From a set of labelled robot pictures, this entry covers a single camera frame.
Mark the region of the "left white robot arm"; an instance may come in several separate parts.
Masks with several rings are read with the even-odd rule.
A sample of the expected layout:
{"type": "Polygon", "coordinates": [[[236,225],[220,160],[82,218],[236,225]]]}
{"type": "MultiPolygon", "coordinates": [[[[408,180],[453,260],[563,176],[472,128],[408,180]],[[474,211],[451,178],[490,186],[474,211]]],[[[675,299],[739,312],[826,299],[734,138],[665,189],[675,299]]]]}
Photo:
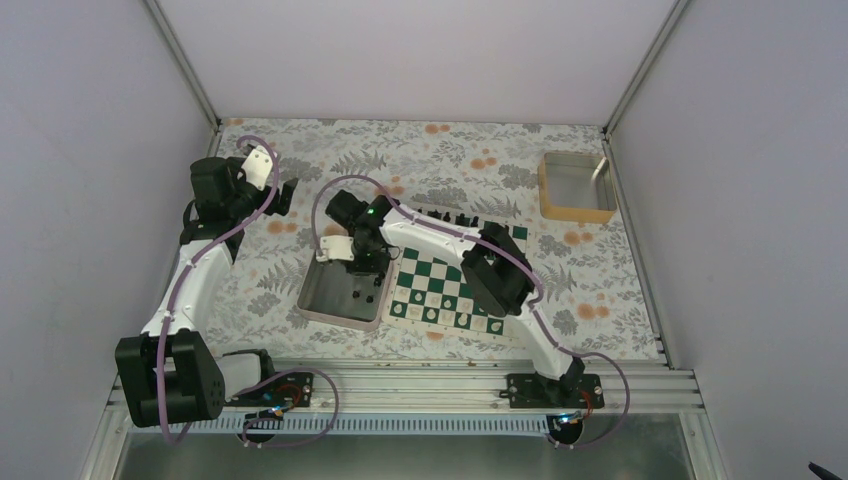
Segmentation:
{"type": "Polygon", "coordinates": [[[216,357],[205,330],[214,298],[244,238],[238,230],[255,215],[285,215],[297,185],[268,185],[272,157],[261,146],[244,158],[209,157],[190,166],[194,193],[183,215],[179,262],[153,317],[140,334],[115,349],[118,376],[137,427],[212,420],[240,392],[263,405],[278,391],[278,377],[264,350],[216,357]]]}

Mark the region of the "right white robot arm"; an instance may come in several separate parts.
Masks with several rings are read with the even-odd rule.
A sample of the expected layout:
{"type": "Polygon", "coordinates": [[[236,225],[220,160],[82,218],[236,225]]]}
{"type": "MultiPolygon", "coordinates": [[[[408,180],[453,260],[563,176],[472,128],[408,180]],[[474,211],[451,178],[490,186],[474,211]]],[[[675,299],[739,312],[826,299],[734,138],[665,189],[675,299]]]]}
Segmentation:
{"type": "Polygon", "coordinates": [[[565,407],[581,395],[585,365],[562,346],[540,307],[542,283],[509,230],[452,225],[386,195],[372,202],[341,190],[325,209],[345,229],[319,240],[320,262],[340,260],[353,273],[391,247],[413,248],[461,270],[473,300],[487,314],[511,325],[529,351],[541,398],[565,407]]]}

